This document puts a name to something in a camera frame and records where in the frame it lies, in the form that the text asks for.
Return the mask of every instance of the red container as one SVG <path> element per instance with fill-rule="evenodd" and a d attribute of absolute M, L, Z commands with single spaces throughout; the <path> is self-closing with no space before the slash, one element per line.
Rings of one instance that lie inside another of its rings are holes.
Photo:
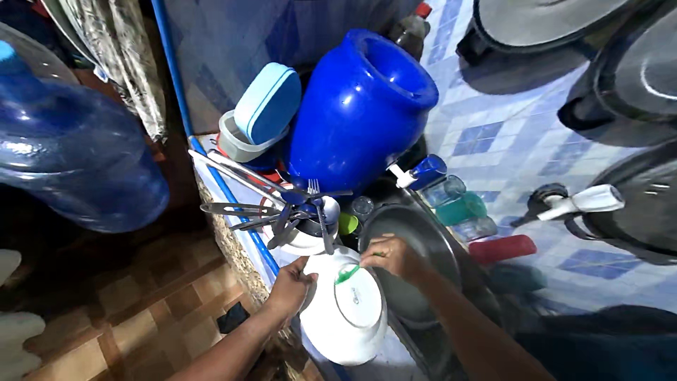
<path fill-rule="evenodd" d="M 468 253 L 479 264 L 489 264 L 536 253 L 536 244 L 526 235 L 513 235 L 492 241 L 472 242 Z"/>

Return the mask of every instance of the fork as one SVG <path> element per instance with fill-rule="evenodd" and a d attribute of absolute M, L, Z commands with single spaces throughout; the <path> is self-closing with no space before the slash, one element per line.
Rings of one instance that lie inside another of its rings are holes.
<path fill-rule="evenodd" d="M 320 181 L 316 178 L 308 180 L 308 193 L 310 195 L 316 195 L 320 193 Z M 327 225 L 324 221 L 324 210 L 322 209 L 322 206 L 324 204 L 324 201 L 322 201 L 322 198 L 317 198 L 317 199 L 311 199 L 311 202 L 315 207 L 318 209 L 318 220 L 320 220 L 320 229 L 322 230 L 322 240 L 324 241 L 324 251 L 329 254 L 333 255 L 334 254 L 334 246 L 332 242 L 332 237 L 329 236 L 329 232 L 327 232 Z"/>

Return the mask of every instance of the large water bottle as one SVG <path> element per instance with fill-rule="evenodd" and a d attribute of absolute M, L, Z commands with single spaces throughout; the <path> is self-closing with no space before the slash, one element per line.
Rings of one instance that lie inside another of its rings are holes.
<path fill-rule="evenodd" d="M 4 41 L 0 144 L 0 182 L 84 228 L 135 230 L 169 201 L 139 124 L 124 107 L 86 87 L 36 78 Z"/>

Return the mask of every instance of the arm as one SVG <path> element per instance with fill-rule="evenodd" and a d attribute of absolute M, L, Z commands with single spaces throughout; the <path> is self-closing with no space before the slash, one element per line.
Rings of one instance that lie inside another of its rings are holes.
<path fill-rule="evenodd" d="M 317 274 L 303 274 L 306 262 L 308 257 L 300 257 L 281 268 L 261 309 L 169 381 L 244 379 L 266 342 L 298 313 L 317 279 Z"/>
<path fill-rule="evenodd" d="M 360 266 L 383 267 L 421 291 L 471 380 L 554 380 L 541 363 L 477 310 L 403 239 L 392 235 L 373 239 L 362 254 Z"/>

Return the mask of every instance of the blue water jug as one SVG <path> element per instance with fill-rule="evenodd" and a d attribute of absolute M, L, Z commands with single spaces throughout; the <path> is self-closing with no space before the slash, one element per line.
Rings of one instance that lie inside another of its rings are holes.
<path fill-rule="evenodd" d="M 433 79 L 402 48 L 350 30 L 313 71 L 291 133 L 288 169 L 317 178 L 323 192 L 359 194 L 417 141 L 438 98 Z"/>
<path fill-rule="evenodd" d="M 0 139 L 0 182 L 84 228 L 135 230 L 169 201 L 167 182 L 129 111 L 85 87 L 37 79 L 4 41 Z"/>

